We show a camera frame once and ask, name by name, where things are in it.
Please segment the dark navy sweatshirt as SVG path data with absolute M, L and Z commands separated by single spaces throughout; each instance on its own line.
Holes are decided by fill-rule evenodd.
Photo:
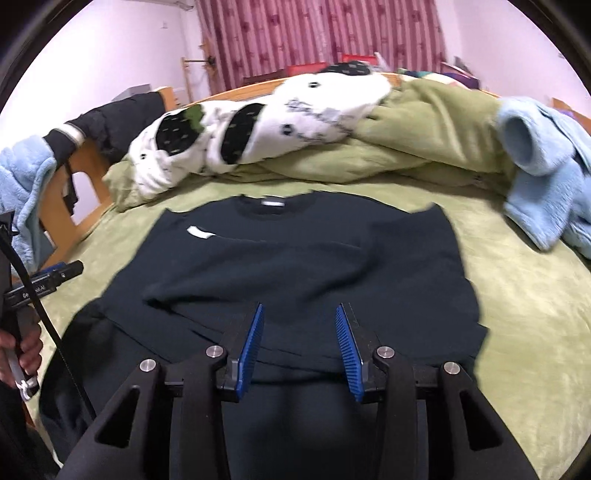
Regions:
M 171 362 L 217 342 L 253 303 L 266 311 L 259 361 L 280 369 L 339 371 L 342 303 L 419 363 L 469 364 L 487 335 L 440 207 L 407 213 L 342 193 L 166 211 L 100 300 L 109 320 Z

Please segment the pink striped curtain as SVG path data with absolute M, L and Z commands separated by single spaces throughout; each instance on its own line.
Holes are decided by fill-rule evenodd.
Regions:
M 440 71 L 443 28 L 433 1 L 219 0 L 195 4 L 218 90 L 293 65 L 380 53 L 394 70 Z

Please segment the light blue fleece garment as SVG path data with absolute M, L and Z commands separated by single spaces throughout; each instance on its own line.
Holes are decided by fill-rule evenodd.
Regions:
M 562 240 L 590 257 L 590 135 L 571 115 L 505 97 L 497 136 L 516 166 L 505 215 L 542 251 Z

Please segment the dark clothing at bed edge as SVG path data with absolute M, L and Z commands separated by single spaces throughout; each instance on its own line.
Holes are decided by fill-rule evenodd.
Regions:
M 249 390 L 222 400 L 221 341 L 166 363 L 84 308 L 65 333 L 97 414 L 51 364 L 40 410 L 63 479 L 366 479 L 372 415 L 341 372 L 276 365 L 260 344 Z

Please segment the green fleece blanket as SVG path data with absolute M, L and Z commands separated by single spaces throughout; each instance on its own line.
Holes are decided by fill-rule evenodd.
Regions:
M 495 131 L 498 99 L 427 79 L 391 86 L 390 93 L 342 140 L 204 177 L 349 183 L 384 172 L 412 171 L 433 182 L 464 184 L 478 174 L 513 174 Z M 131 174 L 126 154 L 104 176 L 121 211 L 139 206 L 129 200 Z

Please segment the green bed sheet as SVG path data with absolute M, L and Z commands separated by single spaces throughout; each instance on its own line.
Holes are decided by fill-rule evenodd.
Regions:
M 191 180 L 159 200 L 107 211 L 74 250 L 84 273 L 45 298 L 58 331 L 98 297 L 165 210 L 186 211 L 245 194 L 287 197 L 310 182 Z M 489 335 L 476 374 L 489 401 L 543 479 L 568 477 L 590 435 L 590 272 L 565 245 L 534 251 L 504 219 L 502 198 L 475 186 L 442 186 L 397 174 L 346 185 L 346 193 L 405 211 L 443 207 L 456 231 Z

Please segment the light blue towel on bedframe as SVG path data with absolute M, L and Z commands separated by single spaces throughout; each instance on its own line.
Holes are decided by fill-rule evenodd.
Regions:
M 41 264 L 40 203 L 55 170 L 53 151 L 42 137 L 32 136 L 1 151 L 1 213 L 14 213 L 17 235 L 12 247 L 29 273 Z

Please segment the black jacket on bedframe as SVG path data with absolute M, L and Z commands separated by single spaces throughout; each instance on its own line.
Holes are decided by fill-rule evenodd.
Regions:
M 164 113 L 160 93 L 137 94 L 68 120 L 51 129 L 43 140 L 52 150 L 57 167 L 86 140 L 92 141 L 108 164 L 113 165 L 127 154 L 129 145 L 141 131 Z

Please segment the wooden coat rack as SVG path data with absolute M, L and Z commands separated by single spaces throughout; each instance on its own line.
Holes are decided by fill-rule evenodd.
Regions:
M 183 56 L 180 60 L 189 103 L 208 97 L 215 86 L 216 58 L 211 50 L 211 43 L 205 39 L 199 49 L 197 58 Z

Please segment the white strawberry print duvet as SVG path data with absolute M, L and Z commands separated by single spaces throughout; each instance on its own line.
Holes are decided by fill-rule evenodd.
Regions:
M 211 100 L 167 112 L 129 146 L 129 200 L 141 205 L 190 174 L 226 174 L 342 140 L 391 89 L 383 74 L 352 61 L 287 78 L 250 102 Z

